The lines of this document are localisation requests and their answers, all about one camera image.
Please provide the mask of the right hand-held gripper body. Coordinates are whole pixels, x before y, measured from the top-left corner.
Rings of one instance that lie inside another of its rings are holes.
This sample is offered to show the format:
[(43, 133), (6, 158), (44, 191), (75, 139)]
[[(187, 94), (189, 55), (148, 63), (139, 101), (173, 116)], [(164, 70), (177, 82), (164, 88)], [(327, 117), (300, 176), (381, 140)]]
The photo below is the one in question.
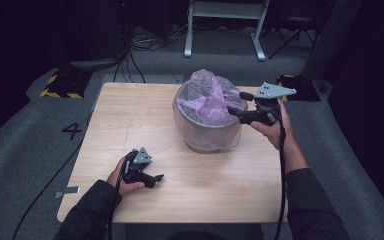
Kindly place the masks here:
[(255, 103), (256, 109), (245, 111), (244, 115), (239, 116), (240, 123), (250, 125), (253, 121), (257, 121), (272, 126), (281, 118), (281, 107), (278, 99), (295, 93), (295, 89), (264, 82), (255, 93), (251, 93), (254, 100), (250, 102)]

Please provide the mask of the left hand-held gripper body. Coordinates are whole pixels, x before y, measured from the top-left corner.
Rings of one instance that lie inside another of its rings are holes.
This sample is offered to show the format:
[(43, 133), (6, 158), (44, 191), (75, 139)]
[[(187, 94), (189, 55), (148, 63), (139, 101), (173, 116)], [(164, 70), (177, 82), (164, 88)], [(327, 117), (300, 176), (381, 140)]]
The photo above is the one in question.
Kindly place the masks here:
[(133, 149), (125, 156), (123, 180), (126, 183), (142, 182), (144, 184), (153, 184), (154, 177), (143, 172), (151, 162), (151, 156), (144, 147), (139, 150)]

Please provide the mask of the person's right hand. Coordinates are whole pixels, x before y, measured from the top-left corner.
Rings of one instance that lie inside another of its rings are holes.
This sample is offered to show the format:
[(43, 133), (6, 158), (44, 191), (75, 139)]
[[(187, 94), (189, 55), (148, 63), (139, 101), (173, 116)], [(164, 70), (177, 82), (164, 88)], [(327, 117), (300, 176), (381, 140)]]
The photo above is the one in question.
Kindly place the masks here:
[[(286, 134), (284, 147), (290, 148), (295, 143), (290, 117), (283, 102), (279, 100), (278, 103), (281, 107), (282, 123)], [(274, 123), (272, 126), (267, 126), (260, 122), (253, 121), (251, 127), (263, 134), (277, 150), (280, 149), (281, 126), (279, 122)]]

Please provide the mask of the person's left hand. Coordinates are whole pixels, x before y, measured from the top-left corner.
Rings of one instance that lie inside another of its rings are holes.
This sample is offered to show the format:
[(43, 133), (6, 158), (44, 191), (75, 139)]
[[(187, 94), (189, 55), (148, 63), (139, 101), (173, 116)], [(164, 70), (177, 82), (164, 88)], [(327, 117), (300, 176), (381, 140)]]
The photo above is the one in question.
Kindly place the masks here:
[(145, 187), (145, 184), (143, 182), (134, 182), (127, 184), (123, 180), (119, 179), (119, 174), (124, 161), (125, 158), (121, 158), (114, 170), (110, 173), (109, 177), (107, 178), (107, 182), (112, 185), (115, 189), (117, 189), (121, 196), (125, 196)]

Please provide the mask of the black yellow striped base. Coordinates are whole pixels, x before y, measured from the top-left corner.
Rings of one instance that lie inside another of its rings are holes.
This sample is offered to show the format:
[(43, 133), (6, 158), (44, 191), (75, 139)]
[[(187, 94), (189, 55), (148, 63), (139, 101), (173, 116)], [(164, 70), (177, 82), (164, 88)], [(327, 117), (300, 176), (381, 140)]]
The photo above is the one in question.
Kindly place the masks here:
[(301, 76), (280, 75), (277, 77), (276, 83), (278, 86), (295, 89), (297, 91), (294, 95), (283, 97), (283, 101), (320, 101), (320, 97), (311, 80), (307, 80)]
[(85, 96), (91, 76), (92, 73), (89, 71), (61, 72), (57, 70), (47, 81), (40, 96), (81, 99)]

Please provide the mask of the person's lap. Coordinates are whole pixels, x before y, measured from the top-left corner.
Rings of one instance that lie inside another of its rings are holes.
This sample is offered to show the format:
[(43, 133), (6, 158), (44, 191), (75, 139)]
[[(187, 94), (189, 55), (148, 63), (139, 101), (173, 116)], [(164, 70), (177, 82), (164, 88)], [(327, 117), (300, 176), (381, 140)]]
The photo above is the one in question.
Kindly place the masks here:
[(259, 224), (127, 224), (128, 240), (264, 240)]

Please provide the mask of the grey tape strip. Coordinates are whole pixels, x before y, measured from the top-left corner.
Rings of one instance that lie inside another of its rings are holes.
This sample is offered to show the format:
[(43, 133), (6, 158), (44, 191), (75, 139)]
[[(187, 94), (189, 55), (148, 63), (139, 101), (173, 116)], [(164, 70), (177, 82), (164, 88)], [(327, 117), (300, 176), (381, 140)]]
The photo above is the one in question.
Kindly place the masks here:
[(66, 187), (64, 190), (56, 191), (54, 193), (54, 198), (55, 199), (63, 198), (67, 194), (77, 194), (79, 193), (79, 191), (80, 191), (79, 186)]

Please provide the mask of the black tripod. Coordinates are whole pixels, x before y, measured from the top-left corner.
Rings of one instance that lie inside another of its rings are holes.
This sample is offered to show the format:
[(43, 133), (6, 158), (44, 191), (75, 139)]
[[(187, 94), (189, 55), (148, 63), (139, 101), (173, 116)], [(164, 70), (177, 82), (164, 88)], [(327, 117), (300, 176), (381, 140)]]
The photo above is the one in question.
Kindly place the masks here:
[(278, 47), (269, 56), (269, 59), (272, 59), (276, 54), (278, 54), (281, 50), (283, 50), (293, 40), (298, 40), (302, 33), (304, 33), (308, 37), (311, 43), (311, 49), (314, 49), (315, 43), (318, 38), (318, 35), (315, 35), (314, 37), (310, 35), (310, 31), (317, 31), (317, 21), (314, 17), (299, 16), (297, 14), (292, 14), (292, 15), (281, 14), (280, 22), (281, 22), (281, 25), (278, 28), (278, 32), (282, 34), (282, 29), (284, 29), (284, 30), (291, 31), (292, 35), (287, 40), (283, 41), (283, 44), (280, 47)]

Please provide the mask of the grey slanted pole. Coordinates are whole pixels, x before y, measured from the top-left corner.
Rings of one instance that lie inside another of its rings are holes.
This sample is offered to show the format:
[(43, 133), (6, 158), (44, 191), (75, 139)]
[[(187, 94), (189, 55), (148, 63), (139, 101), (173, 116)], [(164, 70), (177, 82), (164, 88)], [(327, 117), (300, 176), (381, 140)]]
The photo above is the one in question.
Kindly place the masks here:
[(331, 15), (301, 71), (304, 78), (324, 78), (357, 17), (362, 2), (363, 0), (336, 0)]

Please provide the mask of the black equipment stand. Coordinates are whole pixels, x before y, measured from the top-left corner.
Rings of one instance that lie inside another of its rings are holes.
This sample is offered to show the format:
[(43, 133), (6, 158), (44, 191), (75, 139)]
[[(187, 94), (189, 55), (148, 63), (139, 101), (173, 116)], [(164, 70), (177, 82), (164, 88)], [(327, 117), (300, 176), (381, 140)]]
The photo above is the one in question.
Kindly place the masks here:
[(123, 14), (117, 0), (57, 0), (82, 45), (96, 65), (86, 70), (102, 70), (119, 65), (126, 56)]

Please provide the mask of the white metal stand frame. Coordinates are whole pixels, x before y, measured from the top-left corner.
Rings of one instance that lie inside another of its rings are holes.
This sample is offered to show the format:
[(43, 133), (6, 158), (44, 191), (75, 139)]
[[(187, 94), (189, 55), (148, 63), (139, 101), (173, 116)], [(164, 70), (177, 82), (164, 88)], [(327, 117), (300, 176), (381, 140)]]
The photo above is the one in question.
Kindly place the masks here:
[(205, 2), (202, 0), (189, 0), (188, 6), (188, 29), (185, 41), (184, 56), (192, 56), (193, 45), (193, 20), (195, 17), (204, 18), (227, 18), (257, 20), (256, 31), (250, 33), (251, 41), (256, 51), (257, 58), (265, 61), (266, 56), (260, 43), (260, 35), (263, 23), (266, 18), (271, 0), (263, 0), (259, 4), (251, 3), (226, 3), (226, 2)]

